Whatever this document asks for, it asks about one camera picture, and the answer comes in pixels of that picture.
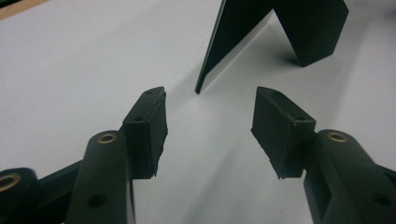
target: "hole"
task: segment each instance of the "hole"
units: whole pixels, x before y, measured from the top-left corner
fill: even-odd
[[[91,208],[101,207],[107,201],[105,194],[95,194],[88,200],[88,206]]]
[[[329,133],[328,137],[335,142],[346,142],[347,137],[341,133]]]
[[[392,204],[392,201],[389,198],[387,198],[385,195],[380,193],[374,193],[372,195],[372,199],[374,202],[380,203],[385,206],[390,206]]]
[[[0,192],[11,189],[20,182],[21,176],[18,173],[0,176]]]
[[[107,144],[114,142],[117,139],[117,136],[114,133],[106,133],[99,137],[98,142],[102,144]]]
[[[296,117],[294,117],[294,118],[297,119],[297,120],[304,120],[304,118],[301,117],[301,116],[296,116]]]

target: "wooden edge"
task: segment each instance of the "wooden edge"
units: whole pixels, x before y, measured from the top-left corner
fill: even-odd
[[[49,0],[22,0],[12,5],[2,7],[0,8],[0,21],[47,1]]]

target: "white table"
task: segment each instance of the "white table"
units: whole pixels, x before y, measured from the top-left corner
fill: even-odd
[[[137,221],[312,223],[303,178],[278,180],[250,132],[257,86],[285,93],[396,170],[396,4],[347,0],[333,56],[295,61],[276,15],[197,95],[220,0],[52,0],[0,22],[0,170],[81,160],[139,95],[165,86],[159,172],[134,182]]]

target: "metal ring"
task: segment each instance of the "metal ring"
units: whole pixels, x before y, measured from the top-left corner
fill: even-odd
[[[11,182],[5,184],[5,185],[0,185],[0,192],[2,191],[6,191],[8,189],[11,189],[12,187],[14,187],[15,185],[17,185],[20,180],[21,180],[21,176],[18,173],[12,173],[9,175],[3,175],[0,176],[0,182],[6,179],[12,179]]]
[[[327,136],[332,139],[334,142],[347,142],[347,137],[342,133],[328,133]]]
[[[117,136],[114,133],[105,133],[98,138],[98,143],[107,144],[116,141]]]

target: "white surface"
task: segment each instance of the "white surface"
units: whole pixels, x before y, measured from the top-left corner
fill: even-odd
[[[396,2],[346,3],[333,56],[291,63],[274,14],[201,95],[220,0],[52,0],[0,21],[0,170],[43,177],[82,159],[165,86],[169,134],[158,177],[134,182],[138,223],[312,223],[303,179],[277,180],[250,133],[255,91],[284,92],[317,131],[350,133],[396,170]]]

